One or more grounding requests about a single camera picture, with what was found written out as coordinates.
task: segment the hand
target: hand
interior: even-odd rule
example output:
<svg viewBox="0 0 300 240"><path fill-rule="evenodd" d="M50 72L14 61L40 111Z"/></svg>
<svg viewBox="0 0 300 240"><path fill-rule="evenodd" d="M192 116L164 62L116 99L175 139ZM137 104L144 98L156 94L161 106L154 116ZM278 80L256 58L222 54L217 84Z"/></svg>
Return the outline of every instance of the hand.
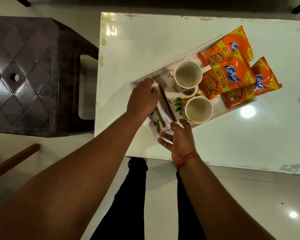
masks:
<svg viewBox="0 0 300 240"><path fill-rule="evenodd" d="M132 90L128 102L127 113L140 120L141 123L156 109L159 101L157 87L151 89L152 83L153 79L151 78L139 82Z"/></svg>
<svg viewBox="0 0 300 240"><path fill-rule="evenodd" d="M197 152L191 125L184 119L180 119L180 123L183 125L184 129L176 123L170 124L171 130L173 131L173 136L167 133L160 134L160 136L168 139L173 144L163 140L162 138L158 138L158 142L166 149L171 151L173 162L175 162L176 159L183 158L185 155L191 152Z"/></svg>

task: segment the person's right arm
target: person's right arm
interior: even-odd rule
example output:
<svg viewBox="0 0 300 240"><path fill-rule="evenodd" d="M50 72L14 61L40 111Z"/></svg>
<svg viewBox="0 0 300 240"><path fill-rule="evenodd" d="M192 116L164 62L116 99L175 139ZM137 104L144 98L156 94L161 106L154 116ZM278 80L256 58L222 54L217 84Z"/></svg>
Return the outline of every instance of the person's right arm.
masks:
<svg viewBox="0 0 300 240"><path fill-rule="evenodd" d="M171 151L172 161L196 152L190 124L183 119L180 122L184 128L171 124L173 136L161 133L173 144L158 139L161 145ZM179 173L208 240L275 240L236 202L199 157L186 160Z"/></svg>

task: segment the snack packet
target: snack packet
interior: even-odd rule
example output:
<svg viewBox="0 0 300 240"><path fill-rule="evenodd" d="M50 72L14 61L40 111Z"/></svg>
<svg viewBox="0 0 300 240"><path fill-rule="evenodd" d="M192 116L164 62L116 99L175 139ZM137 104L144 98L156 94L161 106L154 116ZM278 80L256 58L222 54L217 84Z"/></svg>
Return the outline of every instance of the snack packet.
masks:
<svg viewBox="0 0 300 240"><path fill-rule="evenodd" d="M199 52L199 56L205 67L218 63L225 57L230 56L238 47L245 61L253 60L252 49L242 26L224 36L212 48Z"/></svg>
<svg viewBox="0 0 300 240"><path fill-rule="evenodd" d="M255 96L282 88L264 57L261 57L251 70L256 78L255 84L223 93L228 108Z"/></svg>
<svg viewBox="0 0 300 240"><path fill-rule="evenodd" d="M241 88L256 82L251 68L236 49L229 57L211 66L211 70L202 75L200 89L208 99L218 94Z"/></svg>

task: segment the kurkure logo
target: kurkure logo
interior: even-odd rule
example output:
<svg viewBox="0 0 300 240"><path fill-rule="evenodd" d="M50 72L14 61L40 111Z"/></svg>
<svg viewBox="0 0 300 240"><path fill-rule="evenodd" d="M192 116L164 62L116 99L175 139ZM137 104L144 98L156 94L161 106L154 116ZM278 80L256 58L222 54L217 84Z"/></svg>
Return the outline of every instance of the kurkure logo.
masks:
<svg viewBox="0 0 300 240"><path fill-rule="evenodd" d="M231 46L232 51L235 51L238 48L238 45L236 42L232 42L229 45Z"/></svg>
<svg viewBox="0 0 300 240"><path fill-rule="evenodd" d="M265 88L267 88L266 85L263 84L262 82L262 74L257 74L254 76L256 78L256 88L258 90L264 90Z"/></svg>
<svg viewBox="0 0 300 240"><path fill-rule="evenodd" d="M224 68L226 69L228 79L231 82L237 83L240 81L240 79L237 77L237 72L236 72L235 68L233 67L233 65L226 65Z"/></svg>

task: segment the tile floor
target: tile floor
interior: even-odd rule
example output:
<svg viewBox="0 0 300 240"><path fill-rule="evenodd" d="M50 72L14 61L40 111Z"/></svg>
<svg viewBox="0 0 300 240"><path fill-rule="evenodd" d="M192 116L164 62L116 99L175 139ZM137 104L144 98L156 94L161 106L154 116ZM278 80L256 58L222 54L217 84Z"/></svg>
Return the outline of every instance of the tile floor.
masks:
<svg viewBox="0 0 300 240"><path fill-rule="evenodd" d="M100 7L51 4L49 0L29 0L33 6L25 8L15 0L0 0L0 15L52 17L73 28L92 43L99 46L100 12L135 12L152 14L175 14L194 16L219 16L241 18L300 19L299 15L284 13L300 3L289 0L282 6L281 13L248 13L189 11L129 7ZM93 138L92 134L39 138L0 134L0 162L11 157L33 143L40 143L42 149L0 178L0 200L6 198L20 185L68 155ZM91 220L82 240L89 239L94 229L110 207L113 197L123 182L128 159L123 163L102 204ZM144 206L146 239L177 239L177 181L176 169L171 162L149 160L146 197ZM233 197L278 240L300 239L300 176L244 169L214 167L211 169L233 195ZM297 217L290 217L296 212Z"/></svg>

